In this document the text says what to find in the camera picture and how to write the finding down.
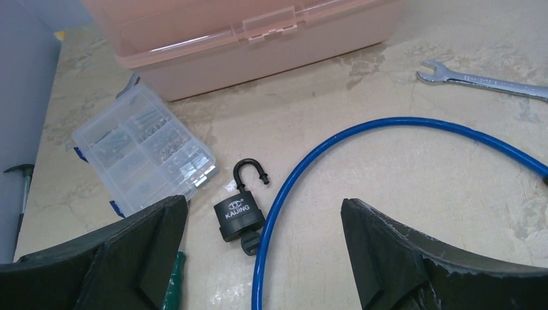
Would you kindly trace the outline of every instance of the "wrench handle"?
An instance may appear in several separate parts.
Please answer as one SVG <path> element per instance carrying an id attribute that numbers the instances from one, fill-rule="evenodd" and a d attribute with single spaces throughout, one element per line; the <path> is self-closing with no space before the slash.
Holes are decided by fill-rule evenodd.
<path id="1" fill-rule="evenodd" d="M 452 71 L 447 83 L 468 87 L 503 92 L 505 94 L 528 97 L 548 102 L 548 87 L 534 86 L 521 83 L 491 79 L 489 77 L 475 76 Z"/>

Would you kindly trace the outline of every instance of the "padlock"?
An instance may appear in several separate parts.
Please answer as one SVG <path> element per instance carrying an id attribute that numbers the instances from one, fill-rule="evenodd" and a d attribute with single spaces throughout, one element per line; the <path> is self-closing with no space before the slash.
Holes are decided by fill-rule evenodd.
<path id="1" fill-rule="evenodd" d="M 223 200 L 213 208 L 217 215 L 219 230 L 225 242 L 242 238 L 242 249 L 247 255 L 255 255 L 258 250 L 260 234 L 256 231 L 264 225 L 264 216 L 258 208 L 250 191 L 240 178 L 240 169 L 245 165 L 253 165 L 259 173 L 259 178 L 267 185 L 270 183 L 268 174 L 264 172 L 257 160 L 246 158 L 234 166 L 234 180 L 239 194 Z"/>

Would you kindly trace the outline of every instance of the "blue cable lock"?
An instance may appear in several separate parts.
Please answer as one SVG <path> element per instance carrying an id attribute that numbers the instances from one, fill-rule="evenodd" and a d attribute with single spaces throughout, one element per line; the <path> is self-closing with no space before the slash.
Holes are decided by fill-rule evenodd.
<path id="1" fill-rule="evenodd" d="M 284 205 L 284 202 L 286 201 L 286 198 L 288 197 L 291 188 L 293 188 L 295 182 L 297 182 L 301 174 L 312 162 L 314 162 L 314 160 L 316 160 L 316 158 L 318 158 L 318 156 L 320 156 L 323 152 L 327 151 L 338 142 L 341 142 L 346 138 L 352 137 L 362 132 L 393 126 L 430 127 L 434 129 L 453 132 L 455 134 L 460 134 L 461 136 L 474 139 L 478 142 L 492 147 L 493 149 L 498 150 L 504 155 L 507 155 L 518 163 L 521 163 L 522 165 L 531 169 L 533 172 L 540 175 L 543 178 L 544 183 L 548 185 L 548 167 L 546 165 L 527 155 L 526 153 L 516 149 L 515 147 L 505 142 L 502 142 L 497 138 L 455 123 L 449 123 L 447 121 L 440 121 L 438 119 L 430 118 L 383 118 L 374 121 L 367 121 L 365 123 L 345 129 L 338 134 L 330 137 L 326 141 L 322 142 L 310 153 L 308 153 L 308 155 L 304 157 L 304 159 L 294 168 L 294 170 L 288 176 L 287 180 L 284 182 L 284 185 L 282 185 L 282 188 L 274 199 L 272 207 L 268 212 L 262 234 L 260 236 L 259 249 L 257 253 L 257 258 L 255 259 L 253 288 L 251 290 L 252 310 L 262 310 L 264 270 L 266 267 L 266 256 L 268 254 L 268 245 L 270 243 L 270 238 L 272 237 L 272 232 L 274 231 L 274 225 L 276 224 L 278 214 L 280 214 L 280 210 L 282 209 L 282 206 Z"/>

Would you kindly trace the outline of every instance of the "beige marble surface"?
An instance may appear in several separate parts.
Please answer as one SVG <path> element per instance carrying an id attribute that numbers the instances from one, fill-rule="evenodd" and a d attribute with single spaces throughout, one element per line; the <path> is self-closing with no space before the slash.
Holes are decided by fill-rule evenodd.
<path id="1" fill-rule="evenodd" d="M 388 116 L 453 121 L 548 163 L 548 105 L 415 79 L 420 62 L 547 84 L 546 0 L 413 0 L 387 42 L 241 86 L 168 104 L 213 150 L 221 172 L 192 201 L 182 240 L 185 309 L 249 308 L 254 259 L 224 243 L 213 205 L 234 194 L 237 160 L 266 213 L 285 177 L 338 130 Z M 72 151 L 74 129 L 114 100 L 130 72 L 95 26 L 68 31 L 16 256 L 118 218 L 106 188 Z M 266 309 L 358 309 L 339 216 L 360 198 L 396 220 L 478 254 L 548 267 L 548 189 L 471 140 L 428 129 L 371 132 L 334 148 L 295 187 L 269 251 Z"/>

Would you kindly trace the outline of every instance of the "padlock body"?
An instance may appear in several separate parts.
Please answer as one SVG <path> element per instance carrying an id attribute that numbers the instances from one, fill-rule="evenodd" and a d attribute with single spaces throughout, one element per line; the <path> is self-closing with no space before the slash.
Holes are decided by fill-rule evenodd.
<path id="1" fill-rule="evenodd" d="M 249 191 L 227 198 L 213 208 L 225 242 L 236 240 L 244 233 L 256 231 L 264 225 L 264 216 Z"/>

